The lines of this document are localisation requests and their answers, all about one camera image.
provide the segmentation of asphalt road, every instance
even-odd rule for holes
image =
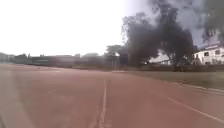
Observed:
[[[0,128],[223,128],[224,94],[127,74],[0,65]]]

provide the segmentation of roof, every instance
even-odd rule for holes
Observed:
[[[218,44],[209,44],[207,46],[204,46],[199,49],[199,51],[205,51],[205,50],[212,50],[216,48],[224,47],[224,44],[218,43]]]

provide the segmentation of white road marking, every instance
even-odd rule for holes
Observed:
[[[218,121],[218,122],[224,124],[224,120],[222,120],[222,119],[220,119],[220,118],[218,118],[218,117],[215,117],[215,116],[209,115],[209,114],[207,114],[207,113],[201,112],[201,111],[199,111],[199,110],[196,110],[196,109],[194,109],[194,108],[192,108],[192,107],[190,107],[190,106],[187,106],[187,105],[185,105],[185,104],[183,104],[183,103],[181,103],[181,102],[178,102],[178,101],[176,101],[176,100],[174,100],[174,99],[172,99],[172,98],[167,97],[167,99],[170,100],[170,101],[172,101],[172,102],[174,102],[174,103],[176,103],[176,104],[178,104],[178,105],[180,105],[180,106],[183,106],[183,107],[185,107],[185,108],[188,108],[188,109],[190,109],[190,110],[192,110],[192,111],[194,111],[194,112],[197,112],[197,113],[199,113],[199,114],[201,114],[201,115],[203,115],[203,116],[206,116],[206,117],[208,117],[208,118],[210,118],[210,119],[216,120],[216,121]]]
[[[102,110],[100,113],[100,120],[99,120],[99,125],[98,125],[99,128],[104,128],[104,121],[105,121],[105,115],[106,115],[106,103],[107,103],[107,81],[105,81]]]

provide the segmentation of vegetation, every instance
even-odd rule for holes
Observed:
[[[160,80],[166,80],[171,82],[178,82],[183,84],[190,84],[201,86],[205,88],[217,88],[224,90],[224,73],[223,72],[203,72],[203,73],[191,73],[191,72],[139,72],[132,71],[126,72],[134,75],[151,77]]]

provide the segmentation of distant building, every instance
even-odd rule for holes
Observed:
[[[224,45],[213,44],[200,49],[194,54],[202,65],[224,64]]]
[[[168,56],[159,52],[159,56],[149,60],[150,63],[161,64],[161,65],[171,65],[171,61]]]
[[[0,62],[9,62],[13,58],[14,58],[14,55],[0,53]]]

